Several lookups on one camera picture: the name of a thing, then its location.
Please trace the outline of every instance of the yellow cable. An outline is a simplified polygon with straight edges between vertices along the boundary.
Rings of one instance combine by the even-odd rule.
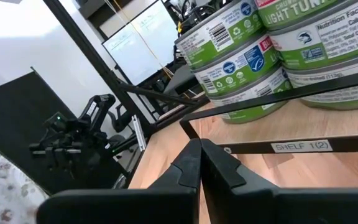
[[[158,60],[157,56],[154,54],[153,50],[149,47],[149,45],[147,44],[147,42],[145,41],[145,39],[142,37],[142,35],[139,33],[139,31],[137,31],[137,29],[135,28],[135,26],[130,22],[131,20],[129,19],[129,17],[127,16],[127,14],[124,12],[123,8],[118,4],[118,2],[116,0],[113,0],[114,3],[116,3],[117,7],[119,8],[120,11],[122,11],[123,15],[125,16],[125,18],[128,20],[128,23],[134,28],[134,30],[137,32],[137,34],[140,36],[140,38],[143,40],[144,44],[147,46],[147,48],[149,49],[149,51],[152,53],[152,55],[155,57],[155,59],[157,60],[157,62],[160,64],[160,66],[162,67],[162,69],[164,70],[165,74],[167,74],[169,79],[172,79],[171,75],[173,75],[173,73],[165,66],[163,66],[160,61]]]

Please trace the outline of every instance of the tuna can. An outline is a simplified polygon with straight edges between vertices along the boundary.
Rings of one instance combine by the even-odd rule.
[[[259,16],[268,30],[278,30],[297,23],[338,3],[338,0],[255,0]]]
[[[236,0],[179,37],[175,44],[192,69],[235,49],[264,29],[254,0]]]
[[[269,34],[287,68],[307,70],[345,62],[358,56],[358,1],[343,1]]]
[[[240,101],[249,100],[252,98],[257,98],[260,96],[265,96],[273,93],[278,93],[281,91],[291,89],[291,84],[288,81],[287,74],[285,73],[283,67],[275,67],[268,74],[258,79],[256,82],[245,86],[243,89],[236,91],[230,95],[222,96],[219,98],[212,98],[212,104],[214,106],[224,106],[231,103],[237,103]],[[221,114],[221,117],[224,122],[231,124],[241,124],[249,121],[254,121],[264,116],[267,116],[270,113],[273,113],[286,102],[272,103],[269,105],[257,106],[254,108],[248,108],[245,110],[230,112],[226,114]]]
[[[193,70],[208,96],[222,96],[258,80],[277,63],[278,52],[266,34],[258,34],[242,47]]]
[[[343,63],[312,70],[287,70],[288,77],[294,88],[323,82],[330,79],[345,77],[358,73],[358,57]],[[358,109],[358,86],[344,90],[330,91],[301,99],[310,107],[332,110]]]

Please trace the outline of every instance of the wooden shelf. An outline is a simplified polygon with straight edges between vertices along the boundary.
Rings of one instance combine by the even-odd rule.
[[[292,100],[274,113],[246,124],[226,124],[204,118],[196,129],[216,144],[324,136],[358,135],[358,110],[332,111],[309,108]]]

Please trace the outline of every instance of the metal pole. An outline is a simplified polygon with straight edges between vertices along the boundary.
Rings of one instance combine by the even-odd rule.
[[[183,98],[176,97],[176,96],[170,96],[170,95],[159,93],[159,92],[156,92],[153,90],[145,90],[143,88],[140,88],[140,87],[137,87],[134,85],[129,85],[126,83],[120,83],[119,86],[120,86],[120,88],[122,88],[123,90],[125,90],[127,92],[144,95],[146,97],[155,98],[155,99],[161,100],[161,101],[182,103],[187,106],[193,106],[193,105],[197,104],[197,102],[195,102],[193,100],[187,100],[187,99],[183,99]]]
[[[53,15],[58,19],[63,28],[67,31],[68,35],[74,40],[80,48],[85,57],[91,62],[92,66],[99,73],[100,77],[104,80],[108,87],[112,90],[118,100],[122,103],[126,110],[135,114],[145,131],[146,136],[150,136],[155,132],[154,125],[151,125],[141,110],[132,101],[132,98],[119,88],[117,76],[106,65],[104,60],[100,57],[99,53],[95,50],[89,40],[85,37],[84,33],[77,26],[73,18],[69,15],[66,9],[62,6],[59,0],[44,0],[44,3],[52,11]]]

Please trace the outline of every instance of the cable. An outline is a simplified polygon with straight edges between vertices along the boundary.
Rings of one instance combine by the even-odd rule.
[[[185,0],[183,2],[183,5],[181,6],[181,19],[182,19],[182,22],[184,22],[186,19],[185,19],[185,6],[186,6],[186,2],[189,2],[189,0]]]
[[[152,55],[155,57],[155,59],[157,60],[157,62],[160,64],[160,66],[162,67],[163,71],[165,72],[165,74],[167,75],[167,77],[169,79],[172,79],[172,76],[174,76],[173,72],[171,72],[171,70],[169,70],[167,67],[163,66],[160,61],[158,60],[157,56],[154,54],[153,50],[149,47],[149,45],[147,44],[147,42],[145,41],[145,39],[142,37],[142,35],[139,33],[139,31],[135,28],[135,26],[131,23],[131,20],[129,19],[129,17],[127,16],[127,14],[124,12],[124,10],[122,9],[122,7],[118,4],[118,2],[116,0],[113,0],[114,3],[117,5],[117,7],[119,8],[120,11],[122,11],[123,15],[125,16],[125,18],[128,20],[128,23],[132,26],[132,28],[136,31],[136,33],[140,36],[140,38],[143,40],[144,44],[146,45],[146,47],[149,49],[149,51],[152,53]],[[118,12],[116,11],[116,9],[112,6],[112,4],[109,2],[109,0],[104,0],[104,2],[111,8],[111,10],[113,10],[117,16],[120,17],[121,21],[124,22],[125,26],[127,26],[127,23],[125,23],[125,21],[121,18],[121,16],[118,14]]]
[[[213,12],[216,12],[216,9],[213,6],[209,6],[209,5],[197,6],[192,11],[195,11],[196,9],[200,9],[200,8],[208,8],[208,9],[212,9]]]

